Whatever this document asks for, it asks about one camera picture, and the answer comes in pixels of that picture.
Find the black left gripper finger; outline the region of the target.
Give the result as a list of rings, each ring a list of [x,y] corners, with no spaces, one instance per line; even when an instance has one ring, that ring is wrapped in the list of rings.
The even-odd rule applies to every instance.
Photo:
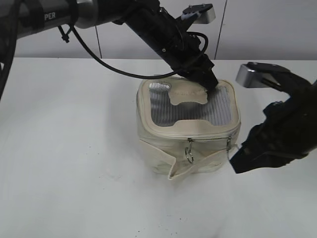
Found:
[[[213,71],[201,71],[198,76],[198,83],[205,89],[214,89],[218,85],[218,79]]]

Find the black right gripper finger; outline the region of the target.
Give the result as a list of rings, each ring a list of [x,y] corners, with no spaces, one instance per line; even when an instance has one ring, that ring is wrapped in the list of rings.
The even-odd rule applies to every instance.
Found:
[[[229,162],[235,173],[241,174],[261,168],[280,168],[298,159],[301,159],[299,154],[267,151],[256,145],[242,145]]]

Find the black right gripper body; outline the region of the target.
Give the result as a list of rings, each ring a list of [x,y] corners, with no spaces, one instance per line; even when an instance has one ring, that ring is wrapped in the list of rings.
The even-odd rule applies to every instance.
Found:
[[[317,85],[295,74],[273,74],[266,85],[289,95],[264,110],[244,142],[245,159],[302,159],[317,147]]]

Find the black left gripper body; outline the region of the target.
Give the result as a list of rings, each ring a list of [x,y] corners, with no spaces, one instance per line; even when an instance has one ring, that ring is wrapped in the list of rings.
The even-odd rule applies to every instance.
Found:
[[[199,73],[212,71],[214,64],[206,54],[181,53],[170,56],[170,67],[179,76],[198,83]]]

